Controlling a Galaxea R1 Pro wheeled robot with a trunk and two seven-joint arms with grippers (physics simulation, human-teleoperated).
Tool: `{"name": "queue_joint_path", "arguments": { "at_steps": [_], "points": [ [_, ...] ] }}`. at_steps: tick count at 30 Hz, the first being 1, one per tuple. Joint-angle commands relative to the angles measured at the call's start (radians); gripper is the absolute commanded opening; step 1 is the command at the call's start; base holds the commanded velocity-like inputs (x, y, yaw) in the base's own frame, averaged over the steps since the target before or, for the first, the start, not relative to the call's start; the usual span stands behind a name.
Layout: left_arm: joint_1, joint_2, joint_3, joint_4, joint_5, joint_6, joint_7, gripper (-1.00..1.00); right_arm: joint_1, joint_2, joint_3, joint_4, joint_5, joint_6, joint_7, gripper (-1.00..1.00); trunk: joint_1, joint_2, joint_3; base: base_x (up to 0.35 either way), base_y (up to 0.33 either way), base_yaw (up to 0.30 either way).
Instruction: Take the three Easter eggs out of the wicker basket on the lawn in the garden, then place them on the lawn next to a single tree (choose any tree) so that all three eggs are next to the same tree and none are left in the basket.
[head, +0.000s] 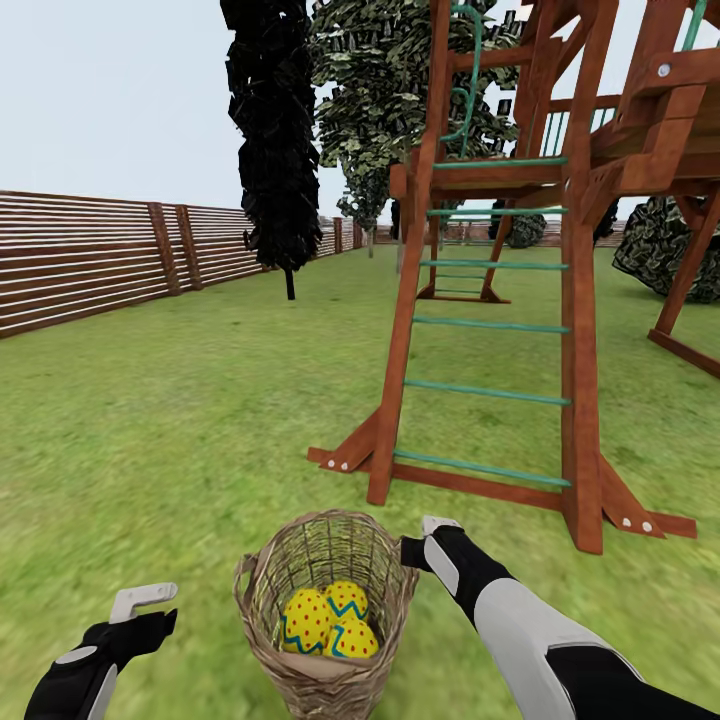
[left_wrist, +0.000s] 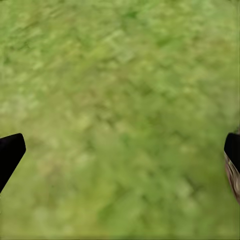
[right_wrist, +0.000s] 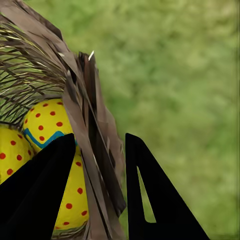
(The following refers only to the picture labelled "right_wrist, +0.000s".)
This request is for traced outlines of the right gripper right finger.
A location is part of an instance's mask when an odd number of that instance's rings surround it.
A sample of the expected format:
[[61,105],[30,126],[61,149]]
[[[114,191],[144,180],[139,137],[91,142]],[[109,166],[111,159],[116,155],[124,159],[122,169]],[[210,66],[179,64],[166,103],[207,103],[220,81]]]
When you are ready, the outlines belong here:
[[[210,240],[145,142],[125,134],[129,240]],[[145,220],[139,168],[156,223]]]

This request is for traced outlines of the easter egg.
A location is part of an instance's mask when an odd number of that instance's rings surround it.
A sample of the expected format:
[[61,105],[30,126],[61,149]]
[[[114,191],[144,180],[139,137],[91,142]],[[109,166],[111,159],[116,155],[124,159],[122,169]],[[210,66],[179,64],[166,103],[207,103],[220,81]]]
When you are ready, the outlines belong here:
[[0,125],[0,185],[36,155],[17,129]]
[[[22,123],[20,134],[27,138],[36,154],[56,138],[73,133],[62,98],[39,100],[31,104]],[[74,139],[75,155],[81,156],[76,138]]]
[[53,230],[68,232],[80,229],[88,219],[82,157],[75,154]]

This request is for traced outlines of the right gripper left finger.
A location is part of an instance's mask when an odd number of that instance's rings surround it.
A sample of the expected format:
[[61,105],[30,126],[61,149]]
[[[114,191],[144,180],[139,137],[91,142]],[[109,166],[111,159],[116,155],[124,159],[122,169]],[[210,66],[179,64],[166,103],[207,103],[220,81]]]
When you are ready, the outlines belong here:
[[58,137],[0,185],[0,240],[51,240],[75,152]]

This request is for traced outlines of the wicker basket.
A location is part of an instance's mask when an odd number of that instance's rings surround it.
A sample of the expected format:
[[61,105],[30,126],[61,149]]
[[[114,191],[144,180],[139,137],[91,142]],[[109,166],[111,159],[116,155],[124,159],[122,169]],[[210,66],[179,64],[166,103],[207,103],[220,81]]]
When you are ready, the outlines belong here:
[[[126,165],[124,142],[117,132],[115,118],[104,103],[94,51],[90,56],[79,51],[77,56],[68,48],[61,30],[22,0],[0,0],[0,37],[8,40],[0,39],[0,57],[15,56],[0,60],[0,70],[4,70],[0,75],[8,73],[0,80],[0,86],[17,80],[0,91],[0,101],[6,100],[0,110],[9,102],[12,104],[6,109],[14,105],[0,116],[0,125],[20,132],[30,104],[62,98],[81,152],[88,222],[80,229],[52,233],[51,240],[127,240],[118,219],[128,206],[121,190]],[[14,49],[2,51],[5,48]],[[21,54],[14,53],[17,51]],[[12,59],[28,62],[9,62]],[[21,67],[9,69],[14,66]],[[42,72],[20,70],[29,68]],[[16,79],[1,82],[10,76]],[[24,84],[28,87],[4,94]],[[38,93],[41,95],[32,97]],[[13,94],[12,98],[7,97]],[[26,100],[29,101],[22,104]],[[11,118],[12,122],[4,122],[14,113],[15,117],[21,108],[26,109],[25,113],[14,121]]]

